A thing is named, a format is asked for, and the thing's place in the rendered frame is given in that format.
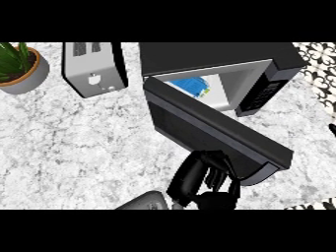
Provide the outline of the silver toaster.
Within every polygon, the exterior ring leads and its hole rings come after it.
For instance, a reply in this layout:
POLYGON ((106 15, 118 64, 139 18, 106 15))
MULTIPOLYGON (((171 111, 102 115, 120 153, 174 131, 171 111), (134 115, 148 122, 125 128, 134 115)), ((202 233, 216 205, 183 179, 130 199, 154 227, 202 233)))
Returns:
POLYGON ((118 42, 63 42, 60 76, 83 98, 127 87, 125 62, 118 42))

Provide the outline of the black microwave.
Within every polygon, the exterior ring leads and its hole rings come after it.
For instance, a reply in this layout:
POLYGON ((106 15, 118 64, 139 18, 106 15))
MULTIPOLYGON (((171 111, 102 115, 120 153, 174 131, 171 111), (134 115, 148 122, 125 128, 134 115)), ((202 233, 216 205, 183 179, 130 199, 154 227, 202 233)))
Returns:
POLYGON ((308 63, 290 42, 140 42, 142 79, 217 77, 216 110, 253 115, 308 63))

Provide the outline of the black microwave door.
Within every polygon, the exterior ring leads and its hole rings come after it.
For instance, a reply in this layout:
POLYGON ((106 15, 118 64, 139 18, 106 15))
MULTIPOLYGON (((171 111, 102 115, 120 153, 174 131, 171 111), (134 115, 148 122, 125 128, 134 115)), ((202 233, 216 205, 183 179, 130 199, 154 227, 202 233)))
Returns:
POLYGON ((142 84, 154 129, 191 151, 222 151, 241 185, 291 166, 293 151, 149 77, 142 84))

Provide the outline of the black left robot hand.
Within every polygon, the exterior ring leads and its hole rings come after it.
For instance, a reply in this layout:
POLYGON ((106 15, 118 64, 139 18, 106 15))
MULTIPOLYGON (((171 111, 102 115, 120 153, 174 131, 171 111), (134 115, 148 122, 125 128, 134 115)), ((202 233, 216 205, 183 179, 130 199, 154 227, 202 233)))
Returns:
POLYGON ((192 151, 183 160, 165 191, 173 207, 191 202, 199 210, 234 210, 239 179, 222 151, 192 151))

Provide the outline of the green plant in grey pot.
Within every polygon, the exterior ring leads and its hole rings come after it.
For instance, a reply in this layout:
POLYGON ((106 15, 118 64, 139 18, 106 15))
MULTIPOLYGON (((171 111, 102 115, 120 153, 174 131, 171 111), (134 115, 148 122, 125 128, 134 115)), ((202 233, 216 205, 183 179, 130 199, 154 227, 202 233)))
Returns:
POLYGON ((43 83, 48 64, 38 51, 23 42, 0 42, 0 90, 10 95, 32 91, 43 83))

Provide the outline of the blue and white milk carton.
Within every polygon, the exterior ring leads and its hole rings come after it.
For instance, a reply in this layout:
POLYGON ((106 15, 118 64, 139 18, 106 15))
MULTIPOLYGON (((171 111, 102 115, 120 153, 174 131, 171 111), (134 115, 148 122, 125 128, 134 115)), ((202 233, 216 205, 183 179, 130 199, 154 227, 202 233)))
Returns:
POLYGON ((210 85, 201 77, 176 79, 168 84, 194 98, 202 97, 210 91, 210 85))

